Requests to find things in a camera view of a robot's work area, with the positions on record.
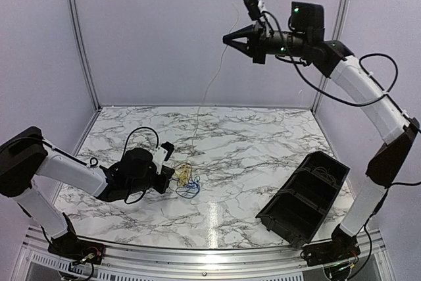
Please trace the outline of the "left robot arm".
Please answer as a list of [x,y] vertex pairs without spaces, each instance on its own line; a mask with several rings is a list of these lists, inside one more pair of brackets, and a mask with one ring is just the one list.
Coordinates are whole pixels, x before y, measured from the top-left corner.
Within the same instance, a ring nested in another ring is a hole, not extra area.
[[71,185],[100,201],[129,204],[135,193],[146,194],[149,189],[166,192],[174,169],[165,163],[173,151],[170,142],[157,143],[153,151],[124,149],[118,162],[104,167],[95,159],[85,163],[75,158],[31,126],[1,146],[1,195],[14,200],[50,235],[53,249],[77,258],[83,243],[70,219],[39,190],[35,176]]

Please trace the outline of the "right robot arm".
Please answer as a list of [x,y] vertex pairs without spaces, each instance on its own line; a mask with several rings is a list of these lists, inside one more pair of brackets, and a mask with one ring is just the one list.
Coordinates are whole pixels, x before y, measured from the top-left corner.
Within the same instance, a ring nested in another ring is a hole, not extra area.
[[326,245],[326,254],[333,260],[341,259],[351,250],[354,238],[375,209],[396,186],[401,170],[420,124],[410,118],[362,65],[362,58],[340,41],[324,39],[324,8],[319,4],[292,2],[288,30],[283,31],[277,18],[265,9],[262,1],[243,0],[252,24],[223,36],[225,45],[233,47],[264,64],[267,55],[278,60],[289,59],[295,68],[312,64],[325,77],[339,86],[350,98],[346,101],[329,93],[324,96],[360,108],[368,117],[383,144],[369,161],[366,182],[359,191],[347,215],[332,232],[332,241]]

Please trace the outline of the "black three-compartment bin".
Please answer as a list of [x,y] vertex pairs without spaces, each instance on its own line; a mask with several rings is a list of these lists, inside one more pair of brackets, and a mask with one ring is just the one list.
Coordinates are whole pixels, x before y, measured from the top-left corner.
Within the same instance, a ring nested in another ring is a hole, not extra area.
[[308,154],[256,217],[299,249],[327,217],[350,168],[322,151]]

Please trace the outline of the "aluminium front rail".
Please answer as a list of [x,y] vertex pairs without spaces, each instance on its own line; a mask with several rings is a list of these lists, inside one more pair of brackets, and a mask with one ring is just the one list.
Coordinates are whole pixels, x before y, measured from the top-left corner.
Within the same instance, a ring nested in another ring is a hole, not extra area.
[[310,267],[302,251],[288,246],[249,249],[176,249],[105,240],[102,261],[94,267],[71,267],[71,261],[48,252],[42,231],[26,232],[12,280],[331,280],[341,266],[354,264],[353,280],[396,280],[379,230],[358,236],[357,259]]

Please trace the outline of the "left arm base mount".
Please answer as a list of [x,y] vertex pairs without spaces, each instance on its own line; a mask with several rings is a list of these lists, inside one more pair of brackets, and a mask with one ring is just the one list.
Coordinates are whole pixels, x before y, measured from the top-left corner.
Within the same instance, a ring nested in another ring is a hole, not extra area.
[[103,260],[105,246],[102,243],[80,239],[72,228],[68,228],[66,233],[58,238],[47,238],[47,242],[48,252],[78,263],[89,259],[94,265],[100,265]]

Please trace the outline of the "right aluminium frame post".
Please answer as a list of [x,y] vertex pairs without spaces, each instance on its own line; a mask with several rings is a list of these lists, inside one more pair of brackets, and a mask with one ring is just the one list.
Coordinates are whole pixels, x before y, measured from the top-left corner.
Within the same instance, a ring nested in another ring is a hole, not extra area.
[[[336,12],[335,17],[335,24],[332,32],[332,39],[333,40],[339,40],[344,29],[345,20],[347,16],[347,11],[349,8],[349,2],[350,0],[339,0],[339,5]],[[325,91],[326,87],[328,85],[328,79],[323,77],[320,79],[318,88]],[[316,93],[314,102],[312,104],[311,112],[314,116],[317,115],[318,109],[320,108],[320,105],[322,103],[323,95],[319,92]]]

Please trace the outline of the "aluminium frame post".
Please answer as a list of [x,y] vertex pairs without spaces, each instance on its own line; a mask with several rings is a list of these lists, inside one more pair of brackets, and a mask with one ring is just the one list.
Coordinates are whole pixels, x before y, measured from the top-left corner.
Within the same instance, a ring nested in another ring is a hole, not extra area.
[[93,80],[93,74],[91,72],[91,67],[89,64],[89,58],[86,50],[86,45],[84,43],[84,36],[82,32],[82,25],[80,22],[80,15],[78,11],[78,4],[77,0],[67,0],[69,13],[70,13],[70,21],[72,25],[72,30],[74,34],[76,50],[78,53],[78,57],[80,60],[80,65],[82,68],[82,74],[86,83],[87,92],[89,94],[89,98],[91,100],[92,107],[95,109],[96,112],[99,112],[102,109],[97,90],[95,87],[95,83]]
[[[339,40],[344,29],[345,20],[347,16],[347,11],[349,8],[349,2],[350,0],[339,0],[339,5],[336,12],[335,17],[335,24],[332,32],[332,39],[333,40]],[[328,79],[323,77],[320,79],[318,88],[325,91],[326,87],[328,85]],[[320,108],[320,105],[322,103],[323,95],[319,92],[316,93],[314,102],[312,104],[311,112],[314,116],[317,115],[318,109]]]

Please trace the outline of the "left aluminium frame post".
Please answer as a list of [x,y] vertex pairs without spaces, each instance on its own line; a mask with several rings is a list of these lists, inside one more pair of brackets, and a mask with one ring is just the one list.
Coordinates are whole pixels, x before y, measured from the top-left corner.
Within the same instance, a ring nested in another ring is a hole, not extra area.
[[86,50],[86,45],[84,43],[84,36],[82,32],[82,25],[80,22],[80,15],[78,11],[78,4],[77,0],[67,0],[69,13],[70,13],[70,21],[72,25],[72,30],[74,34],[76,50],[78,53],[78,57],[80,60],[80,65],[82,68],[82,74],[86,83],[87,92],[89,94],[89,98],[91,100],[92,107],[95,109],[96,112],[99,112],[102,109],[97,90],[95,87],[95,83],[93,80],[93,74],[91,72],[91,67],[89,64],[89,58]]

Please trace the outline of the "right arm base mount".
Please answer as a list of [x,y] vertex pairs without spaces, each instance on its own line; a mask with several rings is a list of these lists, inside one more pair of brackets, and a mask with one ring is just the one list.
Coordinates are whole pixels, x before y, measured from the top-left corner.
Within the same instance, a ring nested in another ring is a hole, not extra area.
[[342,233],[329,241],[306,245],[301,252],[301,258],[306,261],[308,267],[355,259],[358,255],[360,248],[357,237]]

